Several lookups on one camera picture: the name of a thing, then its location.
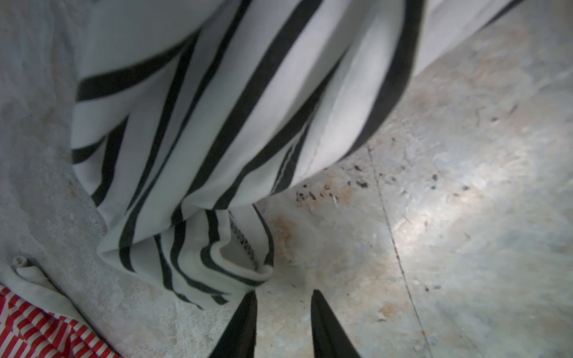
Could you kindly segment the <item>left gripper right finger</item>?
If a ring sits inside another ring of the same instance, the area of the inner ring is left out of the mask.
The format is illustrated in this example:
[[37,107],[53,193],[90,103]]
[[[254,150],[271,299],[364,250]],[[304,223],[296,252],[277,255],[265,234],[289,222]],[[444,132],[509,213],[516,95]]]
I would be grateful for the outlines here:
[[310,307],[313,352],[317,358],[360,358],[324,295],[313,291]]

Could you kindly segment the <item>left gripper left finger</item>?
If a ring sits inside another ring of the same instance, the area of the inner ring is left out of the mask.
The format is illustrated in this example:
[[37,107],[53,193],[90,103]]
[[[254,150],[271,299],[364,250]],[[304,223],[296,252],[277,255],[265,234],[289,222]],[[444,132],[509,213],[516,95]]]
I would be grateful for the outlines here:
[[257,317],[258,300],[252,291],[243,297],[209,358],[254,358]]

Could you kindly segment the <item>red white striped tank top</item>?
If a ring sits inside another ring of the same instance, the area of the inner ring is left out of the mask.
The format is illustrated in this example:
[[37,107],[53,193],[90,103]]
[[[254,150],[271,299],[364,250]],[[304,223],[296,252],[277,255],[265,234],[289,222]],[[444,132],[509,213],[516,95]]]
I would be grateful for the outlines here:
[[118,357],[42,269],[18,256],[1,271],[2,357]]

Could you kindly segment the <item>black white striped tank top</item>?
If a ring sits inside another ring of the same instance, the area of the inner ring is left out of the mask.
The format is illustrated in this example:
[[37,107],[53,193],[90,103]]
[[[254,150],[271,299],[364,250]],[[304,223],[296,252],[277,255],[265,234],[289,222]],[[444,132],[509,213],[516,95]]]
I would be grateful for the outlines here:
[[201,309],[267,282],[255,204],[358,150],[511,1],[94,1],[72,162],[98,256]]

